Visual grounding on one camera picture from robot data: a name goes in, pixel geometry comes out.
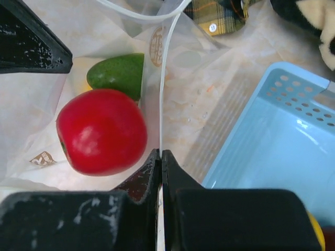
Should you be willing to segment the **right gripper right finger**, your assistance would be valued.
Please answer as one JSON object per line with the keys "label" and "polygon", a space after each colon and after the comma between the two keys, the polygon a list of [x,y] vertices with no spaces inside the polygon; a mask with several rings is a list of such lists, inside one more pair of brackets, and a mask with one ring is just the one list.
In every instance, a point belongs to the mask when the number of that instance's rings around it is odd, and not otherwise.
{"label": "right gripper right finger", "polygon": [[321,250],[322,233],[285,189],[206,189],[162,153],[166,250]]}

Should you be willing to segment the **green orange mango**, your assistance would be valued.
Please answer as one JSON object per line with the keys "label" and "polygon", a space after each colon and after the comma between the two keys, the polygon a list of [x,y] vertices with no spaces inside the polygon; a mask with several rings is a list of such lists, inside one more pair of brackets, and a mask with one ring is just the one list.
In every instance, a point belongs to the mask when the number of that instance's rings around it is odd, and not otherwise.
{"label": "green orange mango", "polygon": [[87,72],[86,80],[92,89],[118,90],[139,101],[143,66],[143,53],[115,56],[93,65]]}

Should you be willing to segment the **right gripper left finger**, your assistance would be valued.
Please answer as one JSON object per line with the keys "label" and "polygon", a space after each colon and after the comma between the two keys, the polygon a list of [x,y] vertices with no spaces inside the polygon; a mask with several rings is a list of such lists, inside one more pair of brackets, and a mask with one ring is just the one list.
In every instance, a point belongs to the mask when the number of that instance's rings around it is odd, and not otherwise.
{"label": "right gripper left finger", "polygon": [[1,250],[156,250],[160,156],[110,191],[17,192],[1,203]]}

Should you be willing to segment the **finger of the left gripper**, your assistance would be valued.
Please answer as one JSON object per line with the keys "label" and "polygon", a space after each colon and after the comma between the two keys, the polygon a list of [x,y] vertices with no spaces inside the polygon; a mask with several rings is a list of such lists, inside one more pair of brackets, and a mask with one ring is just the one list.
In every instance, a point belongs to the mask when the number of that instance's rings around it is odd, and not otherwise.
{"label": "finger of the left gripper", "polygon": [[1,73],[69,73],[69,48],[23,1],[1,1]]}

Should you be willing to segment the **clear zip top bag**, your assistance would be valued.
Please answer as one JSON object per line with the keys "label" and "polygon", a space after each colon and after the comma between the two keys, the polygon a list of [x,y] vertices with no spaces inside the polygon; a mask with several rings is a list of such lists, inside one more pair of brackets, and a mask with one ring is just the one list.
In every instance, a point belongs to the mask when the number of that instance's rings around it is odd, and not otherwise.
{"label": "clear zip top bag", "polygon": [[34,190],[110,190],[138,165],[112,176],[73,170],[55,121],[79,95],[88,69],[100,60],[142,52],[139,102],[148,125],[146,152],[162,145],[164,87],[190,86],[194,75],[225,52],[188,18],[187,1],[28,1],[27,5],[71,50],[68,74],[1,75],[1,196]]}

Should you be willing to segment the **large dark red fruit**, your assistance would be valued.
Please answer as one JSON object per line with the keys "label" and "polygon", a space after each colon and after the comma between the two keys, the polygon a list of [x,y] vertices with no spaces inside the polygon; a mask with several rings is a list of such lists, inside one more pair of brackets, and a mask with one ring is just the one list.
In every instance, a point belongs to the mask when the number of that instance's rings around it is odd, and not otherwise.
{"label": "large dark red fruit", "polygon": [[325,251],[335,251],[335,227],[324,226],[321,229],[325,239]]}

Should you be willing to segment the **red apple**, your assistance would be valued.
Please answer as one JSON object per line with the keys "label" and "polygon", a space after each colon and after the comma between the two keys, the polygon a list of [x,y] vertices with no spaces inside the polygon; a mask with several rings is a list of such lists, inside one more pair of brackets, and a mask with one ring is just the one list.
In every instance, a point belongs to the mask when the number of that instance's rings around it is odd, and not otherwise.
{"label": "red apple", "polygon": [[56,129],[70,166],[90,176],[131,168],[148,141],[136,102],[112,89],[90,90],[73,98],[59,112]]}

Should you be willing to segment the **black floral pillow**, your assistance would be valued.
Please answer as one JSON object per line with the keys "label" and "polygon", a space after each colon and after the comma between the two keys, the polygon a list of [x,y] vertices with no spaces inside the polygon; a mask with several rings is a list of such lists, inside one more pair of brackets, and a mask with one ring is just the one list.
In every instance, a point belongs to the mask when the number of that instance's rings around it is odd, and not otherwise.
{"label": "black floral pillow", "polygon": [[334,1],[270,1],[285,21],[319,38],[319,51],[325,65],[334,71]]}

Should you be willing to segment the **light blue plastic basket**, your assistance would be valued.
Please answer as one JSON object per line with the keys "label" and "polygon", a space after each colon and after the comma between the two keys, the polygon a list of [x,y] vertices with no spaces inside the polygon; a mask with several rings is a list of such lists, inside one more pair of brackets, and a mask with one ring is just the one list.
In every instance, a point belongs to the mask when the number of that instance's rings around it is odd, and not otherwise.
{"label": "light blue plastic basket", "polygon": [[293,191],[334,225],[334,82],[288,62],[268,67],[202,184]]}

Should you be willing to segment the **orange yellow fruit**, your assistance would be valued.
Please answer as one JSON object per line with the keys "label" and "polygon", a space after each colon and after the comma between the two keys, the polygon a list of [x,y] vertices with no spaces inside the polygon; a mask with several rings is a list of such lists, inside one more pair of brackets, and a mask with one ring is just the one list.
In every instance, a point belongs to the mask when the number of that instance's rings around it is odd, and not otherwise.
{"label": "orange yellow fruit", "polygon": [[309,211],[307,211],[307,214],[308,214],[310,222],[311,222],[311,224],[314,228],[315,234],[316,234],[317,239],[319,241],[319,244],[321,246],[321,250],[325,251],[326,250],[326,244],[325,244],[325,238],[324,238],[322,229],[321,229],[318,221],[316,220],[316,218]]}

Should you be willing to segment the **small yellow fruit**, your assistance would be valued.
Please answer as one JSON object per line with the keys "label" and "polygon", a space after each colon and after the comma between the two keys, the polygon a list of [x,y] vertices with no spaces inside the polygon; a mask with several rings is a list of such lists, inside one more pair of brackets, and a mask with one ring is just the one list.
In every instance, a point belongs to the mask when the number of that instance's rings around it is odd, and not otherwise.
{"label": "small yellow fruit", "polygon": [[77,91],[79,94],[92,90],[87,82],[81,82],[77,85]]}

